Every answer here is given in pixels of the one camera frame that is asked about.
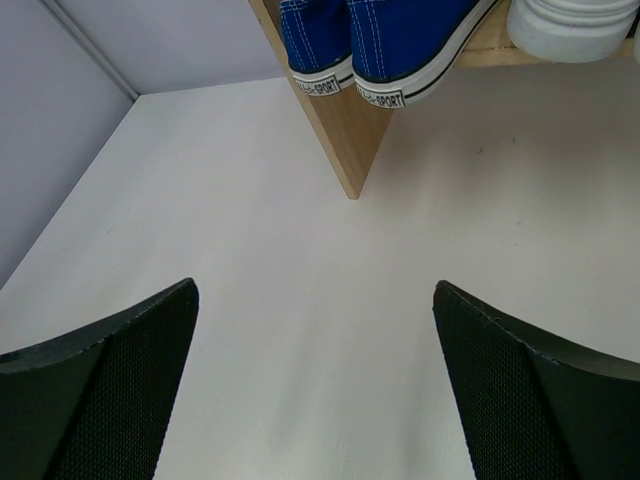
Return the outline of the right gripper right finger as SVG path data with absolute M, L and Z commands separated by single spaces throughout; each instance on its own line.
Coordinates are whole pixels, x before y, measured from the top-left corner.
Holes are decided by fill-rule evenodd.
M 639 365 L 447 281 L 433 314 L 478 479 L 636 479 Z

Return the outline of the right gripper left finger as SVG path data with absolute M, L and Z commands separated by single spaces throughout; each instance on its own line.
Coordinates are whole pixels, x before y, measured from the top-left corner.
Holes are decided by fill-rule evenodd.
M 199 311 L 185 278 L 1 357 L 4 479 L 153 478 Z

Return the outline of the white low sneaker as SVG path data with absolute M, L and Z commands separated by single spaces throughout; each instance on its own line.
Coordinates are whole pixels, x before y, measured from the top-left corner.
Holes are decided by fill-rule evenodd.
M 611 56 L 631 30 L 634 0 L 516 0 L 506 29 L 511 42 L 556 63 L 589 63 Z

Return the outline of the blue canvas sneaker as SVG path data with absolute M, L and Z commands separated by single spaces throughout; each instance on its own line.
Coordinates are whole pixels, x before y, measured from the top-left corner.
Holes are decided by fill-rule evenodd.
M 280 30 L 295 84 L 327 97 L 354 83 L 350 14 L 341 0 L 279 3 Z
M 352 68 L 370 104 L 399 109 L 444 78 L 494 0 L 349 1 Z

